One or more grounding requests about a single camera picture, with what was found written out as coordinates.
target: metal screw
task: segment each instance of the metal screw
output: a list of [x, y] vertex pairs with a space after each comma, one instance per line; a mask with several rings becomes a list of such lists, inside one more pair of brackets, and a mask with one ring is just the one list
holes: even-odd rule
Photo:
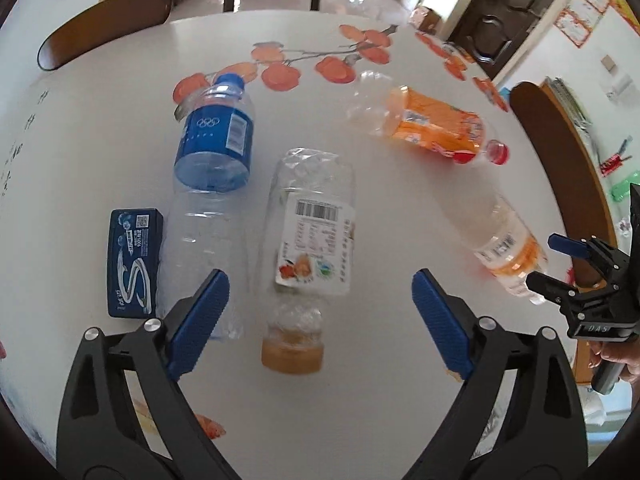
[[549, 339], [549, 341], [553, 341], [556, 338], [556, 331], [550, 326], [545, 326], [542, 329], [542, 337]]
[[145, 330], [147, 332], [155, 332], [162, 326], [162, 321], [153, 317], [145, 321]]
[[494, 330], [497, 326], [493, 317], [481, 317], [478, 325], [480, 325], [480, 327], [484, 328], [485, 330]]
[[89, 330], [87, 330], [84, 333], [84, 338], [87, 341], [93, 341], [95, 338], [97, 338], [100, 335], [100, 332], [98, 332], [97, 328], [90, 328]]

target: dark blue tissue package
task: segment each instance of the dark blue tissue package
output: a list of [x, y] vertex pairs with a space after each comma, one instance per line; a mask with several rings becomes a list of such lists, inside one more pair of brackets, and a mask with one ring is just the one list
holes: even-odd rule
[[162, 215], [157, 209], [111, 212], [107, 251], [107, 306], [111, 317], [156, 315]]

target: blue gripper pad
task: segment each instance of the blue gripper pad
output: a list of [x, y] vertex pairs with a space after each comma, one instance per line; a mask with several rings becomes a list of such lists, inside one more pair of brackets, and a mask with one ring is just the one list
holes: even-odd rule
[[571, 240], [571, 238], [554, 233], [549, 237], [547, 243], [549, 244], [549, 248], [554, 251], [573, 256], [574, 258], [588, 260], [590, 257], [587, 244], [579, 240]]
[[199, 290], [190, 312], [169, 342], [167, 373], [174, 381], [191, 372], [229, 301], [229, 278], [221, 270]]
[[432, 276], [428, 276], [422, 270], [415, 274], [412, 283], [415, 306], [427, 325], [446, 367], [466, 381], [474, 370], [474, 364], [469, 358], [469, 339], [447, 306], [443, 293]]

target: green bottle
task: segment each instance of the green bottle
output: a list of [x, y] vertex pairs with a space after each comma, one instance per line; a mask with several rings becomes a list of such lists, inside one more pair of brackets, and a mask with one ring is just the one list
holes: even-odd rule
[[631, 184], [640, 184], [640, 171], [630, 174], [625, 180], [611, 188], [611, 196], [616, 202], [622, 202], [629, 196]]

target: bottle label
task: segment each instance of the bottle label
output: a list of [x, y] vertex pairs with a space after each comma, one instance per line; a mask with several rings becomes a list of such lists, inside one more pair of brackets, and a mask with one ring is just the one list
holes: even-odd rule
[[249, 169], [253, 137], [254, 122], [246, 114], [229, 106], [206, 105], [187, 117], [175, 160], [191, 153], [222, 153]]
[[506, 227], [476, 257], [511, 294], [530, 296], [525, 280], [534, 270], [544, 271], [546, 254], [517, 213], [509, 211]]
[[392, 135], [447, 157], [476, 156], [484, 143], [477, 114], [458, 110], [405, 87], [402, 121]]
[[347, 294], [355, 209], [317, 193], [289, 193], [276, 283], [321, 294]]

